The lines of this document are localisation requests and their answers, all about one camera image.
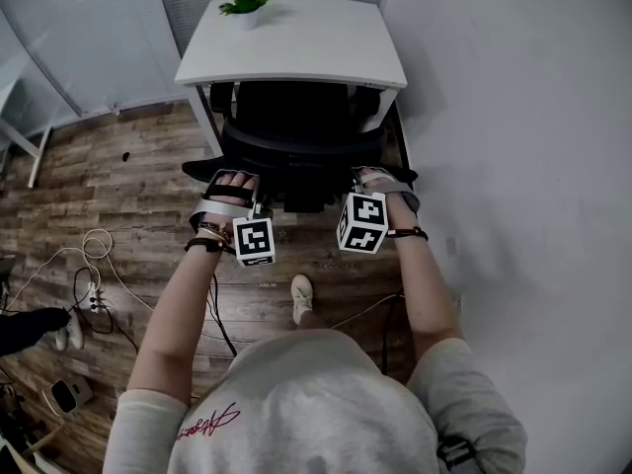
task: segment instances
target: wrist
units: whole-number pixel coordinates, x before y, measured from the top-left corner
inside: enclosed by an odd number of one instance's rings
[[[233,236],[233,219],[231,217],[207,212],[200,221],[200,224],[202,223],[213,225],[213,228],[216,228],[231,237]]]
[[[207,232],[206,230],[200,229],[197,231],[196,237],[198,239],[210,239],[211,241],[223,242],[219,236],[214,233]]]
[[[395,241],[395,249],[401,255],[403,251],[407,251],[414,248],[421,248],[426,246],[429,248],[428,241],[424,237],[401,237],[398,239],[394,239]]]
[[[204,235],[202,235],[202,233],[200,232],[198,235],[196,235],[195,237],[196,239],[208,239],[209,241],[213,241],[213,242],[217,242],[219,243],[219,241],[217,241],[216,239],[213,239],[211,237],[205,237]],[[189,247],[189,249],[185,248],[185,250],[187,251],[187,255],[196,255],[195,258],[200,259],[208,259],[211,258],[212,260],[214,260],[216,263],[219,262],[219,259],[221,258],[221,254],[223,253],[221,250],[219,251],[208,251],[207,248],[203,245],[203,244],[194,244],[194,245],[187,245],[187,247]]]
[[[419,226],[415,212],[411,210],[401,194],[386,196],[386,210],[391,230],[411,230]]]

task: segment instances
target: red embroidered text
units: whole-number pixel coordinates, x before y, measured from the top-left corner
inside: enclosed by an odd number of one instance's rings
[[[213,414],[209,420],[203,420],[202,418],[200,418],[199,420],[197,420],[197,423],[194,426],[190,427],[189,429],[180,430],[180,432],[178,433],[178,438],[176,438],[176,440],[180,440],[182,437],[189,437],[196,434],[208,436],[213,435],[213,432],[215,432],[220,427],[223,427],[224,425],[228,425],[241,414],[240,411],[230,411],[230,409],[234,405],[235,402],[228,406],[226,410],[219,416],[215,416],[217,415],[217,410],[215,410],[213,411]]]

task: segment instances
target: white object on floor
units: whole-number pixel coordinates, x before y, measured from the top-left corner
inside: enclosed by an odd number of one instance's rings
[[[55,332],[55,347],[59,352],[63,352],[68,347],[68,329],[60,328]]]
[[[27,153],[29,153],[36,159],[35,163],[33,164],[33,169],[31,170],[31,176],[29,177],[29,188],[32,188],[36,183],[36,177],[38,176],[38,171],[40,170],[41,157],[43,156],[43,151],[46,148],[46,143],[48,142],[48,137],[50,136],[51,127],[49,126],[46,129],[46,132],[41,138],[41,143],[39,144],[39,147],[35,147],[17,129],[15,129],[4,119],[2,119],[2,112],[7,105],[7,102],[9,101],[9,97],[11,97],[11,93],[13,92],[17,82],[17,80],[13,81],[11,84],[0,90],[0,131],[2,131],[2,133],[13,140],[14,143],[18,144],[22,149],[24,149]]]
[[[77,311],[70,309],[68,314],[70,315],[70,321],[68,322],[66,329],[68,330],[70,343],[75,350],[83,350],[83,332],[81,331],[81,324],[79,323]]]
[[[82,375],[59,379],[43,388],[41,395],[50,411],[60,418],[76,411],[94,396],[88,381]]]
[[[292,298],[294,299],[294,310],[292,317],[294,323],[300,323],[300,317],[305,311],[312,310],[312,298],[314,297],[314,288],[307,276],[299,274],[294,276],[290,287]]]
[[[235,33],[232,16],[211,0],[187,47],[176,83],[189,101],[213,153],[221,148],[196,84],[248,80],[311,80],[383,90],[363,131],[378,128],[397,92],[407,86],[399,56],[374,4],[351,0],[271,0],[258,26]]]

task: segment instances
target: floor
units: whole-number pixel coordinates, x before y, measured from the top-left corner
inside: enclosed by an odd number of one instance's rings
[[[396,163],[392,131],[385,161]],[[129,153],[126,161],[123,153]],[[56,130],[50,137],[39,185],[27,188],[32,159],[16,156],[0,183],[0,252],[15,252],[18,263],[11,281],[15,293],[59,248],[80,246],[92,228],[114,238],[112,260],[131,290],[155,304],[192,237],[188,223],[203,184],[180,170],[182,162],[210,157],[187,104],[158,105],[105,116]],[[276,210],[277,263],[242,270],[224,257],[217,271],[220,315],[237,350],[293,329],[289,284],[298,273],[315,285],[315,312],[328,326],[350,318],[401,284],[391,241],[376,256],[342,253],[335,227],[340,206],[323,214],[288,214]],[[91,247],[97,252],[98,247]],[[69,307],[75,271],[85,267],[81,255],[57,257],[16,302],[15,309]],[[140,344],[151,311],[131,297],[105,263],[103,298],[116,311],[120,326]],[[86,289],[85,274],[78,289]],[[380,305],[341,328],[381,364],[382,324],[388,312]],[[86,311],[97,329],[107,326],[104,314]],[[41,390],[58,378],[84,375],[95,398],[68,420],[47,452],[69,472],[101,472],[117,397],[124,391],[135,351],[120,333],[98,334],[84,326],[83,351],[54,350],[47,335],[35,347],[0,359],[25,397],[24,407],[48,430],[61,423],[47,408]],[[220,336],[207,315],[204,332]],[[410,329],[397,307],[388,339],[389,375],[405,381],[413,368]],[[230,364],[223,341],[202,338],[195,361],[194,394],[199,395]]]

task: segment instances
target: person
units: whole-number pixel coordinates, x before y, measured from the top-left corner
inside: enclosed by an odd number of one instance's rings
[[[255,181],[238,173],[217,184],[251,189]],[[391,228],[418,226],[401,194],[386,201]],[[226,221],[214,214],[205,220]],[[191,247],[158,301],[118,399],[104,472],[436,473],[450,464],[437,457],[449,439],[467,444],[475,472],[521,472],[524,429],[476,368],[427,241],[395,244],[417,358],[407,386],[382,375],[351,338],[324,329],[309,279],[297,276],[298,330],[239,353],[193,406],[192,365],[221,253]]]
[[[55,333],[58,351],[66,349],[68,337],[75,349],[83,349],[83,333],[76,311],[42,307],[32,311],[0,312],[0,356],[34,346],[47,332]]]

